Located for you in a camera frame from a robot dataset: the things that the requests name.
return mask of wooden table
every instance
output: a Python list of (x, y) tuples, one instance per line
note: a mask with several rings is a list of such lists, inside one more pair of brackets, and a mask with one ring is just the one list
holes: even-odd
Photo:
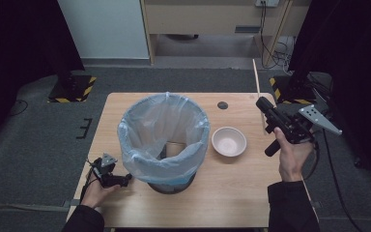
[[(132, 179), (127, 188), (113, 193), (99, 208), (106, 227), (268, 227), (270, 206), (267, 186), (280, 181), (278, 156), (264, 150), (273, 142), (273, 134), (263, 130), (261, 111), (254, 93), (179, 93), (197, 102), (211, 123), (207, 155), (191, 186), (183, 192), (167, 195), (148, 184)], [(119, 161), (116, 175), (128, 172), (122, 165), (117, 127), (126, 110), (152, 93), (113, 93), (107, 98), (88, 158), (95, 160), (104, 152)], [(270, 94), (261, 94), (271, 102)], [(219, 109), (227, 102), (227, 109)], [(221, 127), (234, 127), (247, 139), (245, 152), (236, 158), (217, 153), (211, 135)], [(78, 199), (89, 165), (85, 165), (74, 198)]]

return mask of wall outlet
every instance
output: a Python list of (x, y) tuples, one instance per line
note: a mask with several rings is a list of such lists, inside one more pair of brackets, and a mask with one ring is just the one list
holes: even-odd
[(279, 0), (257, 0), (255, 6), (263, 7), (263, 5), (266, 4), (267, 7), (277, 7), (278, 3)]

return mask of plastic bag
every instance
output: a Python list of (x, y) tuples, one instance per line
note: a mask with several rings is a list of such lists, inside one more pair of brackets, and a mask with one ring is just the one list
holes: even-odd
[[(204, 160), (210, 123), (190, 99), (157, 94), (134, 104), (118, 127), (123, 165), (135, 178), (150, 184), (188, 182)], [(184, 143), (177, 156), (159, 159), (166, 142)]]

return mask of white wall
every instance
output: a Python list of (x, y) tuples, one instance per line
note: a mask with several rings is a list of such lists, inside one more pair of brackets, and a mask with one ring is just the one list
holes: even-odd
[(58, 0), (81, 58), (149, 59), (139, 0)]

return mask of hand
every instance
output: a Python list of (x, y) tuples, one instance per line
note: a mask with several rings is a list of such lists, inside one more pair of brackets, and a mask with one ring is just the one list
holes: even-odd
[(285, 138), (285, 134), (280, 128), (273, 130), (276, 140), (281, 146), (279, 155), (279, 174), (283, 182), (295, 182), (302, 180), (302, 167), (313, 151), (313, 145), (310, 142), (291, 144)]
[(100, 181), (96, 179), (94, 173), (92, 173), (92, 175), (90, 176), (89, 183), (91, 184), (89, 185), (89, 187), (87, 187), (82, 202), (80, 204), (89, 206), (93, 209), (101, 205), (101, 203), (105, 200), (105, 198), (107, 198), (110, 193), (120, 188), (119, 185), (110, 188), (104, 188), (100, 184)]

